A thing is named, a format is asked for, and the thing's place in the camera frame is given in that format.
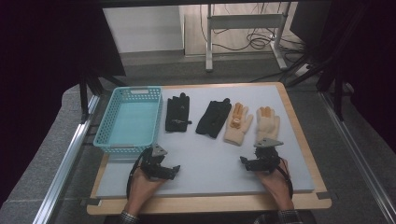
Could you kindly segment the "plain black glove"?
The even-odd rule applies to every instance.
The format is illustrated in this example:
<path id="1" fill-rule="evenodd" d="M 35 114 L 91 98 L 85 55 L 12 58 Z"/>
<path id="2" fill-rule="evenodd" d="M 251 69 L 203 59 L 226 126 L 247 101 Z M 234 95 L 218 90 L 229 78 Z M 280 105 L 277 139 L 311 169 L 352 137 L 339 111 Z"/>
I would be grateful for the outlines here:
<path id="1" fill-rule="evenodd" d="M 232 105 L 229 98 L 225 98 L 222 102 L 211 101 L 199 120 L 195 132 L 217 138 L 228 118 L 231 108 Z"/>

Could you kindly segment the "white power strip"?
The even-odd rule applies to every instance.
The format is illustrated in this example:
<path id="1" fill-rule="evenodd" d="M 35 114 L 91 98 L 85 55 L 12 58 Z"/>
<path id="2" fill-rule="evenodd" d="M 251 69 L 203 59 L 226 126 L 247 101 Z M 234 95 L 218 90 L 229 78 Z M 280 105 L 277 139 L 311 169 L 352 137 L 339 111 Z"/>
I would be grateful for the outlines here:
<path id="1" fill-rule="evenodd" d="M 310 69 L 311 69 L 311 65 L 305 63 L 295 72 L 295 76 L 300 77 L 304 75 L 306 72 L 308 72 Z"/>

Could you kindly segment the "white cabinet panel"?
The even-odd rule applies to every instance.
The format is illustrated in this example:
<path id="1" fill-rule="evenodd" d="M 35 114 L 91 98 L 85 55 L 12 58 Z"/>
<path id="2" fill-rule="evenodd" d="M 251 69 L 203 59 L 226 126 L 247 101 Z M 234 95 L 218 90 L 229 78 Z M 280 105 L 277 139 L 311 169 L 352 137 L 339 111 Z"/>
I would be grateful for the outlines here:
<path id="1" fill-rule="evenodd" d="M 103 9 L 120 53 L 184 49 L 178 6 Z"/>

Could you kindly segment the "cream glove with orange fingertips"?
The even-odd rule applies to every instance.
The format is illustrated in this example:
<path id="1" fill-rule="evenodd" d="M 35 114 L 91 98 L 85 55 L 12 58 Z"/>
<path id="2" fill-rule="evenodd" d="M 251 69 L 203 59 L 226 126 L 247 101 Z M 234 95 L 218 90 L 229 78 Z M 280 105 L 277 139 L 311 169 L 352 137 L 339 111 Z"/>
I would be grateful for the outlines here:
<path id="1" fill-rule="evenodd" d="M 260 142 L 264 138 L 276 140 L 278 138 L 280 117 L 270 106 L 260 107 L 257 110 L 257 132 L 256 141 Z"/>

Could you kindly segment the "person's left hand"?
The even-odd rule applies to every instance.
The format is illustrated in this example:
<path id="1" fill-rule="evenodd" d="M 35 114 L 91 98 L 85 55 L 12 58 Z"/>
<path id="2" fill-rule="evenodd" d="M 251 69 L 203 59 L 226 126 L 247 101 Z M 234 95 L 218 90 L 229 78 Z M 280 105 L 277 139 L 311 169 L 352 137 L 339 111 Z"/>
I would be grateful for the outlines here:
<path id="1" fill-rule="evenodd" d="M 137 216 L 144 204 L 166 182 L 166 179 L 149 179 L 146 174 L 137 168 L 133 174 L 129 191 L 129 198 L 124 210 L 133 216 Z"/>

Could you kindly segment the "black curtain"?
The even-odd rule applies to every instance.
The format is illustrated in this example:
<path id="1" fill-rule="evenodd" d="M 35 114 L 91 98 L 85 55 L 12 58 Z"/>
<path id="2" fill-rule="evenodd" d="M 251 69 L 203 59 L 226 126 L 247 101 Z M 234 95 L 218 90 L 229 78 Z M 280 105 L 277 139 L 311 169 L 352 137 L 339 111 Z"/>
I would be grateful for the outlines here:
<path id="1" fill-rule="evenodd" d="M 83 77 L 121 76 L 100 0 L 0 0 L 0 206 Z"/>
<path id="2" fill-rule="evenodd" d="M 325 91 L 341 76 L 353 88 L 351 103 L 396 152 L 396 0 L 331 1 L 328 53 L 348 32 L 359 6 L 364 12 L 317 87 Z"/>

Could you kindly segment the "person's right hand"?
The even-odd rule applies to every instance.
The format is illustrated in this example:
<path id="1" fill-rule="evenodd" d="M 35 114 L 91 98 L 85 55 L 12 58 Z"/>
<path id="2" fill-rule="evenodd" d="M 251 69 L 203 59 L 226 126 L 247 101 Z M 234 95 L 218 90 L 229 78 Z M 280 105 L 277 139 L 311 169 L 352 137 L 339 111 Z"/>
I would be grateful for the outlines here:
<path id="1" fill-rule="evenodd" d="M 290 188 L 282 175 L 282 173 L 287 173 L 288 162 L 281 159 L 279 167 L 279 170 L 274 170 L 271 174 L 256 172 L 255 175 L 260 179 L 266 191 L 272 195 L 279 211 L 293 210 L 294 204 L 290 197 Z"/>

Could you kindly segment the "aluminium rail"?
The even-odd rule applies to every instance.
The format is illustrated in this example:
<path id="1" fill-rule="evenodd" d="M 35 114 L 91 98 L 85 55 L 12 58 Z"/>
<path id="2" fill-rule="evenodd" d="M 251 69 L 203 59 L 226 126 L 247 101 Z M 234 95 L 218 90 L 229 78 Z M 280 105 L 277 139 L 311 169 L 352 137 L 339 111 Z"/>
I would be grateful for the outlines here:
<path id="1" fill-rule="evenodd" d="M 396 206 L 386 193 L 385 188 L 376 177 L 369 163 L 364 158 L 361 153 L 361 149 L 358 147 L 357 142 L 351 135 L 349 129 L 333 111 L 333 102 L 331 97 L 327 93 L 323 92 L 320 92 L 318 95 L 322 99 L 323 104 L 325 104 L 332 122 L 334 123 L 337 131 L 341 134 L 352 160 L 355 162 L 357 169 L 360 171 L 361 176 L 363 177 L 368 189 L 371 191 L 386 221 L 388 224 L 396 224 Z"/>
<path id="2" fill-rule="evenodd" d="M 55 209 L 58 199 L 66 183 L 67 177 L 75 163 L 75 159 L 78 155 L 79 149 L 82 146 L 86 132 L 88 131 L 91 122 L 92 114 L 95 112 L 98 102 L 100 101 L 99 96 L 93 96 L 88 103 L 88 117 L 85 122 L 80 123 L 74 132 L 73 138 L 64 154 L 62 162 L 60 163 L 59 169 L 57 170 L 50 186 L 49 190 L 38 209 L 35 219 L 32 224 L 48 224 L 50 217 Z"/>

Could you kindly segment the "white desk frame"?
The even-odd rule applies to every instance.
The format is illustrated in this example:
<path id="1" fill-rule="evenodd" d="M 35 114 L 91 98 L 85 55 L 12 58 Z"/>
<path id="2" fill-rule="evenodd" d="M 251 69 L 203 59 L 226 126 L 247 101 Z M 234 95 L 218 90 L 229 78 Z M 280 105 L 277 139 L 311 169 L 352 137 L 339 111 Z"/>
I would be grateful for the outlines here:
<path id="1" fill-rule="evenodd" d="M 206 52 L 205 70 L 213 71 L 212 31 L 216 29 L 250 29 L 275 28 L 276 34 L 270 42 L 270 47 L 280 70 L 286 70 L 287 65 L 279 49 L 279 42 L 289 16 L 291 2 L 288 2 L 281 13 L 277 14 L 250 14 L 250 15 L 212 15 L 212 6 L 207 6 L 206 22 Z"/>

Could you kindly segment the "grey foam mat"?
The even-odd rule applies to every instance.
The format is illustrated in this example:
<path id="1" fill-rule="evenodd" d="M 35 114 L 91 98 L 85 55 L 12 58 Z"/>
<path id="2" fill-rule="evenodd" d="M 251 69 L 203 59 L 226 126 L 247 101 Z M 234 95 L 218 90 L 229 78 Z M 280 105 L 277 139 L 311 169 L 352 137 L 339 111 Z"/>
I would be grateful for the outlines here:
<path id="1" fill-rule="evenodd" d="M 303 156 L 297 130 L 291 123 L 288 97 L 280 83 L 240 86 L 185 86 L 183 88 L 161 87 L 163 110 L 157 141 L 167 151 L 164 166 L 180 166 L 175 179 L 160 188 L 162 196 L 235 195 L 258 193 L 262 186 L 255 175 L 246 170 L 240 157 L 254 157 L 257 124 L 249 127 L 243 144 L 235 146 L 224 141 L 221 135 L 211 138 L 195 132 L 198 122 L 211 101 L 229 98 L 241 103 L 254 114 L 261 106 L 272 107 L 280 117 L 279 155 L 289 162 L 291 181 L 297 192 L 310 192 L 315 185 Z M 190 97 L 191 124 L 184 133 L 165 130 L 167 100 L 182 92 Z M 123 197 L 126 181 L 135 158 L 140 153 L 109 154 L 110 161 L 97 191 L 100 197 Z"/>

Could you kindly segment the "teal plastic basket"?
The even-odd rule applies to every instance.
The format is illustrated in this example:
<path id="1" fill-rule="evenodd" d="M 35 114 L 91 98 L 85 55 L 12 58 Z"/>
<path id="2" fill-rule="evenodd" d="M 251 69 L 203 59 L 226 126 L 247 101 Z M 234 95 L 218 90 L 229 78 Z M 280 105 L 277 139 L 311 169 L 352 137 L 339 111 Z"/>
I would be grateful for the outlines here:
<path id="1" fill-rule="evenodd" d="M 140 153 L 157 141 L 162 110 L 161 87 L 118 87 L 93 144 L 109 154 Z"/>

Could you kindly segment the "cream glove with orange ring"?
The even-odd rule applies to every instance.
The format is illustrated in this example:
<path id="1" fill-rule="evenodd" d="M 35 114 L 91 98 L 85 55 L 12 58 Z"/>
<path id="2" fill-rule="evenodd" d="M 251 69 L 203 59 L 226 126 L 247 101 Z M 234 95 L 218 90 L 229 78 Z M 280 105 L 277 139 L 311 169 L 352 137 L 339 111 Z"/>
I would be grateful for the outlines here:
<path id="1" fill-rule="evenodd" d="M 241 146 L 252 120 L 253 116 L 248 114 L 248 107 L 236 103 L 227 118 L 224 140 L 230 144 Z"/>

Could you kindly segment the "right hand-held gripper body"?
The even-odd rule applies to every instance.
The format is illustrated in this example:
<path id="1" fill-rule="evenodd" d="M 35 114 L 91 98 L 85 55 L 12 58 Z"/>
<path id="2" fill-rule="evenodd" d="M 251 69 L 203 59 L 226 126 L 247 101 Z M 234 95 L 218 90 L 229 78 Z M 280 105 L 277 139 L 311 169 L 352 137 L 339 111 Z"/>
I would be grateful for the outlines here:
<path id="1" fill-rule="evenodd" d="M 277 146 L 283 142 L 270 138 L 263 138 L 254 145 L 256 159 L 247 163 L 249 171 L 266 171 L 272 173 L 280 163 L 280 157 L 276 151 Z"/>

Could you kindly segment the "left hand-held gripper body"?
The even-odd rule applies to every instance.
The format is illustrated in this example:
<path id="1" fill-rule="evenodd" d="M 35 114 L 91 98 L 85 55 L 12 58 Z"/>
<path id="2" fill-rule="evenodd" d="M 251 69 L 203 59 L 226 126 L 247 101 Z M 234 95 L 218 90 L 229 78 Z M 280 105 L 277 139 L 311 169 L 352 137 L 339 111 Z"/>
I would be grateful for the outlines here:
<path id="1" fill-rule="evenodd" d="M 158 144 L 145 149 L 142 153 L 142 161 L 140 163 L 141 170 L 148 177 L 167 179 L 167 169 L 161 166 L 161 162 L 166 154 L 167 151 Z"/>

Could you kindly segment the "black metal stand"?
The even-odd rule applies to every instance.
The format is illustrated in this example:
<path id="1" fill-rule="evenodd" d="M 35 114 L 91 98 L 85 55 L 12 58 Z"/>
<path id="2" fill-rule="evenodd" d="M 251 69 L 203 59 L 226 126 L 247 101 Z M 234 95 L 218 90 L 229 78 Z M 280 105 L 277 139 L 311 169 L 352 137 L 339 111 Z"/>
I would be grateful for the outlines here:
<path id="1" fill-rule="evenodd" d="M 314 52 L 319 50 L 328 51 L 328 56 L 300 77 L 290 82 L 285 82 L 285 86 L 291 88 L 321 73 L 316 88 L 318 91 L 328 91 L 330 86 L 333 85 L 332 110 L 340 120 L 343 120 L 342 98 L 344 75 L 341 72 L 342 57 L 369 5 L 369 0 L 342 1 L 344 3 L 351 3 L 348 13 L 333 29 L 330 36 L 314 48 Z"/>
<path id="2" fill-rule="evenodd" d="M 79 76 L 79 94 L 81 105 L 81 122 L 85 123 L 89 117 L 88 91 L 90 89 L 93 95 L 100 96 L 104 92 L 104 87 L 99 78 L 102 77 L 107 81 L 117 85 L 125 86 L 125 83 L 116 78 L 116 74 L 109 74 L 97 70 L 82 72 Z"/>

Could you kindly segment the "black glove with metal clip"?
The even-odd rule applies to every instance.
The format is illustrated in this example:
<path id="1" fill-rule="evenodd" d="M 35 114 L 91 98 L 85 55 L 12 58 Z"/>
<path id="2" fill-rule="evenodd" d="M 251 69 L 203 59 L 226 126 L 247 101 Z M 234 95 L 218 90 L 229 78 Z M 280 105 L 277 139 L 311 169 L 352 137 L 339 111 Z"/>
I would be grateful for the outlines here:
<path id="1" fill-rule="evenodd" d="M 191 124 L 189 120 L 190 114 L 190 97 L 182 92 L 179 96 L 173 96 L 167 100 L 167 111 L 165 119 L 165 130 L 167 132 L 187 131 L 187 127 Z"/>

